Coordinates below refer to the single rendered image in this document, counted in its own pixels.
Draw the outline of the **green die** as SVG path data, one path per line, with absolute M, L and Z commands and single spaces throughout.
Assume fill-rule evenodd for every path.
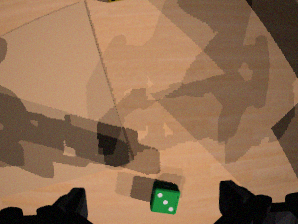
M 176 214 L 180 190 L 177 184 L 155 181 L 153 183 L 150 210 L 152 212 Z

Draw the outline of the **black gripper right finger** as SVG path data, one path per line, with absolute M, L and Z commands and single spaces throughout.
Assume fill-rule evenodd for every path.
M 220 181 L 222 216 L 214 224 L 298 224 L 298 192 L 287 194 L 285 202 L 279 203 L 272 203 L 267 195 L 253 195 L 232 180 Z

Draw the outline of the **tan flat mat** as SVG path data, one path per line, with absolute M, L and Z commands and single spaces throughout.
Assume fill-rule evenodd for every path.
M 132 162 L 84 1 L 0 37 L 0 197 Z

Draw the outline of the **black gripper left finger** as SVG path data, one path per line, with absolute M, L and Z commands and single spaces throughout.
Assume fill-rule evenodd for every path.
M 37 215 L 23 215 L 21 208 L 7 207 L 0 210 L 0 224 L 93 224 L 87 220 L 85 188 L 72 188 L 52 206 L 40 207 L 36 213 Z

